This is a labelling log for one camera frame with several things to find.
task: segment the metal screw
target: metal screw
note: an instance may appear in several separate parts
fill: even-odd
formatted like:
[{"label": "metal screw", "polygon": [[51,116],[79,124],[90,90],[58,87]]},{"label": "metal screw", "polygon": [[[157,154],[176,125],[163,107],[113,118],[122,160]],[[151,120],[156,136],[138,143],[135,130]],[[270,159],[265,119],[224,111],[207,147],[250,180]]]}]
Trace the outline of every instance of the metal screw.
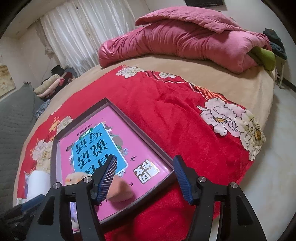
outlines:
[{"label": "metal screw", "polygon": [[201,183],[204,183],[207,179],[205,177],[199,177],[198,180],[201,182]]},{"label": "metal screw", "polygon": [[85,183],[90,183],[91,182],[91,177],[85,177],[84,179],[83,179],[83,181],[85,182]]},{"label": "metal screw", "polygon": [[54,189],[58,189],[60,186],[61,186],[60,183],[55,183],[55,184],[53,185],[53,188],[54,188]]},{"label": "metal screw", "polygon": [[230,183],[232,188],[237,188],[239,185],[237,183]]}]

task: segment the folded clothes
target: folded clothes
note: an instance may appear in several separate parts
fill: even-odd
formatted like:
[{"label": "folded clothes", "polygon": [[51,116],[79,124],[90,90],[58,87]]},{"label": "folded clothes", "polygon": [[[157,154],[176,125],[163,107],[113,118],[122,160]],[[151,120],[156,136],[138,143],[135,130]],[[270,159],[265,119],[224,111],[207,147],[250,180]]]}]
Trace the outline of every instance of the folded clothes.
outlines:
[{"label": "folded clothes", "polygon": [[276,34],[273,29],[266,28],[263,33],[268,37],[270,42],[277,44],[280,48],[285,51],[285,47],[281,41],[281,38]]},{"label": "folded clothes", "polygon": [[266,70],[274,70],[276,58],[272,51],[255,46],[248,55],[254,59],[258,65],[264,66]]},{"label": "folded clothes", "polygon": [[285,52],[285,50],[283,50],[279,45],[277,45],[276,43],[270,42],[270,45],[272,47],[272,51],[279,57],[283,58],[283,59],[287,59],[287,54]]},{"label": "folded clothes", "polygon": [[281,41],[281,38],[276,34],[276,32],[272,29],[266,28],[263,33],[267,36],[268,40],[270,41],[272,51],[277,56],[279,56],[283,59],[287,59],[285,47]]}]

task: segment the beige bed sheet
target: beige bed sheet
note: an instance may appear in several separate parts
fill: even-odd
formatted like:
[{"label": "beige bed sheet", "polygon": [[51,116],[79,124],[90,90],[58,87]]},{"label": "beige bed sheet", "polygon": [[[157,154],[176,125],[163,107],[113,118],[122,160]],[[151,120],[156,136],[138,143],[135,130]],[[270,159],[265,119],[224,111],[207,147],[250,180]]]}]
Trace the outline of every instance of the beige bed sheet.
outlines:
[{"label": "beige bed sheet", "polygon": [[36,129],[72,94],[83,89],[105,73],[122,64],[127,66],[138,66],[144,70],[154,70],[178,75],[196,85],[205,87],[214,92],[219,92],[227,99],[250,110],[259,121],[261,128],[264,128],[265,126],[272,104],[275,73],[267,72],[263,67],[251,68],[244,73],[237,75],[211,61],[192,61],[178,57],[156,55],[126,60],[105,69],[96,66],[63,88],[52,99],[46,111],[39,117],[33,127],[24,143],[20,157],[19,169],[15,181],[14,205],[16,203],[20,166],[25,156],[27,144]]}]

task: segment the floor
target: floor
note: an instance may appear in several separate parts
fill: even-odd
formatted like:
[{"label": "floor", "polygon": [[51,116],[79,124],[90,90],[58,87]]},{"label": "floor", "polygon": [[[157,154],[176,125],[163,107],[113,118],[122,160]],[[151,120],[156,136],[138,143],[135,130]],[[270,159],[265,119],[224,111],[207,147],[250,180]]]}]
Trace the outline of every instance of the floor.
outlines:
[{"label": "floor", "polygon": [[[275,86],[263,130],[266,143],[240,186],[255,210],[267,241],[276,241],[296,211],[296,93]],[[216,241],[218,219],[210,241]]]}]

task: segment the pink book cover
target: pink book cover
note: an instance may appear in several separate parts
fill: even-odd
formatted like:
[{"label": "pink book cover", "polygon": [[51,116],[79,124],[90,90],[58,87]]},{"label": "pink book cover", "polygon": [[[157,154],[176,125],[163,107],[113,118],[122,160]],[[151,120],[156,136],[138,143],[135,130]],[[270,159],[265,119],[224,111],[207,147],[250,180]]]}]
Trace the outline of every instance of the pink book cover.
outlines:
[{"label": "pink book cover", "polygon": [[[63,137],[59,146],[63,185],[68,174],[92,174],[104,164],[107,155],[117,157],[116,175],[130,185],[134,196],[118,203],[103,201],[97,209],[100,221],[146,194],[172,171],[110,106]],[[71,203],[74,220],[75,212],[75,203]]]}]

